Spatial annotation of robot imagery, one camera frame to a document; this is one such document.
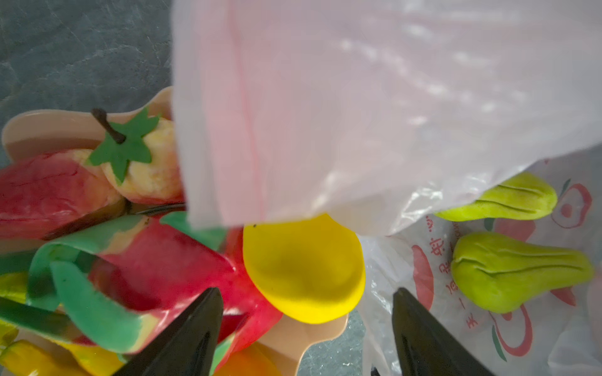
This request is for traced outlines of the green pear-shaped chayote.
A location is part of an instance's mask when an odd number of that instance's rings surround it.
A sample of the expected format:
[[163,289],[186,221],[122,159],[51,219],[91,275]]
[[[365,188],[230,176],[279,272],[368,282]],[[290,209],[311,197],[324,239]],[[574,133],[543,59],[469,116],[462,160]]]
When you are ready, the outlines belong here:
[[510,313],[548,291],[581,285],[595,268],[579,250],[529,244],[500,233],[469,233],[454,248],[451,275],[474,305]]

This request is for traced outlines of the red strawberry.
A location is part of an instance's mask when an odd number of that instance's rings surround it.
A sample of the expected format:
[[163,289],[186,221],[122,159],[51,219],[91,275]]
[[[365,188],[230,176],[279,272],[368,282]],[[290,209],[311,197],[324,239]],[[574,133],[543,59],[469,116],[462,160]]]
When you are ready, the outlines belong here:
[[109,183],[127,200],[141,205],[184,202],[175,125],[143,108],[124,124],[110,122],[100,108],[92,116],[105,130],[105,138],[89,156]]

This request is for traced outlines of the red dragon fruit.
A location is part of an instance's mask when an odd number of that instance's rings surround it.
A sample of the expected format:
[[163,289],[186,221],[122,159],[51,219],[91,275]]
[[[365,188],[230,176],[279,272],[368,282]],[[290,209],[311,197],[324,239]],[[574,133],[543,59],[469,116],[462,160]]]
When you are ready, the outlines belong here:
[[181,211],[123,216],[1,257],[25,272],[25,302],[1,300],[1,318],[62,343],[141,351],[205,290],[223,318],[213,367],[256,342],[282,313],[252,283],[242,228],[192,230]]

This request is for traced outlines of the pink plastic bag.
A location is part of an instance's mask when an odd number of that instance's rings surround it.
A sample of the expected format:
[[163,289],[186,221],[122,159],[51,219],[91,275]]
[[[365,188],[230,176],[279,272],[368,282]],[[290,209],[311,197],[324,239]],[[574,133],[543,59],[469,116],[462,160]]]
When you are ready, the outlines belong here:
[[[193,224],[357,233],[365,374],[401,374],[398,288],[494,374],[601,373],[600,279],[499,315],[448,271],[470,231],[601,265],[599,1],[175,1],[172,38]],[[555,189],[548,216],[435,216],[522,172]]]

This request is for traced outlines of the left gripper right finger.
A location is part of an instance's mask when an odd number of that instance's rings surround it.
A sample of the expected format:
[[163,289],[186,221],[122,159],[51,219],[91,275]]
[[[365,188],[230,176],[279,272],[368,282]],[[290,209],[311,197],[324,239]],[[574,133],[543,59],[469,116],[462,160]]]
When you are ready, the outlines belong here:
[[492,376],[405,288],[393,294],[392,325],[404,376]]

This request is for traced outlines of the pink fruit plate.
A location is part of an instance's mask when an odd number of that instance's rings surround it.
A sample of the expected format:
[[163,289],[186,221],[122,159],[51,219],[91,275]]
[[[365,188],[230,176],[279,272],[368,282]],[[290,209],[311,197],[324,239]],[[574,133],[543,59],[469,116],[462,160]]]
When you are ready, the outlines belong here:
[[[97,125],[91,114],[77,111],[37,110],[28,111],[9,120],[2,132],[2,146],[12,162],[33,158],[39,154],[67,149],[93,148],[104,139],[104,131]],[[165,206],[133,205],[133,214],[85,230],[81,237],[72,240],[73,252],[52,258],[49,263],[72,263],[83,274],[89,268],[103,266],[96,247],[113,233],[119,235],[119,244],[131,244],[133,238],[144,227],[144,219],[160,216],[168,211]],[[108,320],[95,316],[91,327],[82,321],[67,317],[61,306],[53,310],[48,321],[42,320],[43,307],[28,303],[26,307],[35,314],[34,318],[22,324],[25,338],[45,338],[47,342],[60,345],[104,348],[122,356],[135,355],[166,330],[191,304],[191,299],[180,299],[168,310],[149,310],[138,313],[133,310],[118,309],[113,303]],[[282,316],[279,322],[257,339],[257,348],[279,369],[283,375],[295,375],[305,352],[313,345],[334,340],[346,329],[347,316],[342,316],[325,324],[304,324],[289,316]]]

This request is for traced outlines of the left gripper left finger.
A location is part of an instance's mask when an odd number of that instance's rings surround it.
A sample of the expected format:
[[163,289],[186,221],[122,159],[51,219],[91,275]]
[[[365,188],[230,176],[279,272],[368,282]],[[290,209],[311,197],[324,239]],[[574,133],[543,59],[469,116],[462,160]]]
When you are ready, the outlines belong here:
[[205,290],[114,376],[208,375],[223,309],[219,289]]

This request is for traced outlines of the yellow lemon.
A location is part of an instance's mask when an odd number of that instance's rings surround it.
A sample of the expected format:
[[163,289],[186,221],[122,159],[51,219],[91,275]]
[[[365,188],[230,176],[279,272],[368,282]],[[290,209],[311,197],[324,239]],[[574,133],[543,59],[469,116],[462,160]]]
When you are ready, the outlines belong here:
[[365,291],[359,238],[327,214],[248,225],[242,254],[250,279],[267,301],[305,324],[347,315]]

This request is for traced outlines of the red peach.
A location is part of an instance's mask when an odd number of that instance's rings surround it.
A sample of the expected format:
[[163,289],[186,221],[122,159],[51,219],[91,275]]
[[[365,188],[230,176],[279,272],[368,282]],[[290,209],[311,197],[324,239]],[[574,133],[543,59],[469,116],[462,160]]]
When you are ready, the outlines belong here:
[[121,216],[125,198],[90,149],[61,150],[1,170],[1,238],[51,240]]

